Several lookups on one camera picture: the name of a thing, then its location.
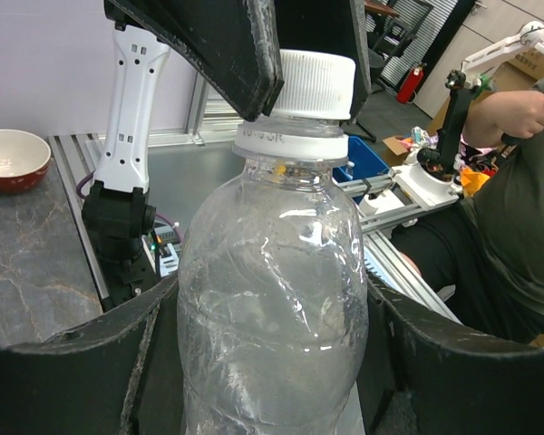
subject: yellow object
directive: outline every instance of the yellow object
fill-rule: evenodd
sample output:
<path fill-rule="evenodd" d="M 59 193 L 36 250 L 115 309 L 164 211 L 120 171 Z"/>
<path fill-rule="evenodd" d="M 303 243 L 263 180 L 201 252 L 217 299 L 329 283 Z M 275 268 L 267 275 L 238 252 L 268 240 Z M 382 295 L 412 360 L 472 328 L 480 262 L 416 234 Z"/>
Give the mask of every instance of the yellow object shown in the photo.
<path fill-rule="evenodd" d="M 461 185 L 463 186 L 463 196 L 470 197 L 475 192 L 481 189 L 481 186 L 488 181 L 490 177 L 481 172 L 475 172 L 470 168 L 464 168 L 461 170 Z"/>

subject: white wall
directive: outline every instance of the white wall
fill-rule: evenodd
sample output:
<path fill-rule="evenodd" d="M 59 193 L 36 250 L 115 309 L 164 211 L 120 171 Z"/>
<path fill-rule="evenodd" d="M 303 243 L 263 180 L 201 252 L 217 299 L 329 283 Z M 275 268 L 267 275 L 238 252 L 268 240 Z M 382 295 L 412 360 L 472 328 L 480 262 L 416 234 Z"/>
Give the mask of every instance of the white wall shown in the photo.
<path fill-rule="evenodd" d="M 0 128 L 42 136 L 105 131 L 114 65 L 102 0 L 0 0 Z M 185 125 L 195 77 L 171 52 L 153 129 Z"/>

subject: red bowl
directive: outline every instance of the red bowl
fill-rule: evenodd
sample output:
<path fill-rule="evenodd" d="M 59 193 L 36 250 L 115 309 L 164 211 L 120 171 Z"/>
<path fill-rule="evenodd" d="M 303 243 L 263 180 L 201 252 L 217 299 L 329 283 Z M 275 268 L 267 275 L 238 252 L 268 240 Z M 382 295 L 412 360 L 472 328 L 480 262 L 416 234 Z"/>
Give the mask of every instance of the red bowl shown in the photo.
<path fill-rule="evenodd" d="M 32 133 L 0 130 L 0 192 L 18 193 L 36 186 L 48 170 L 51 149 Z"/>

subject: circuit board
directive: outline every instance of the circuit board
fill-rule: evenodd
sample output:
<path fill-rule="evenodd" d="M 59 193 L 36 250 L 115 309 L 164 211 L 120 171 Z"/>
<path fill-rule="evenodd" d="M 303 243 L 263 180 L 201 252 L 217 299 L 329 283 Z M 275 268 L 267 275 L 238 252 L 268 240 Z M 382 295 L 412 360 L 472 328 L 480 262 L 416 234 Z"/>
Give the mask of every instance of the circuit board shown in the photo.
<path fill-rule="evenodd" d="M 153 242 L 149 236 L 143 236 L 143 246 L 150 263 L 155 268 L 155 249 L 160 251 L 160 276 L 173 274 L 180 265 L 180 240 L 173 228 L 167 225 L 155 227 L 159 244 Z"/>

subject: green shirt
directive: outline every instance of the green shirt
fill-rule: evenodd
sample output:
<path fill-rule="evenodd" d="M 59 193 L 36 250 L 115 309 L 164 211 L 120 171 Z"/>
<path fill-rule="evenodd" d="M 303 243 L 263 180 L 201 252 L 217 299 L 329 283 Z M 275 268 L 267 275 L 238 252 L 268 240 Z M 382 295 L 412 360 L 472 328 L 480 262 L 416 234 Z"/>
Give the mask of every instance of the green shirt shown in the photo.
<path fill-rule="evenodd" d="M 544 91 L 544 79 L 536 87 Z M 511 297 L 544 314 L 544 131 L 461 203 Z"/>

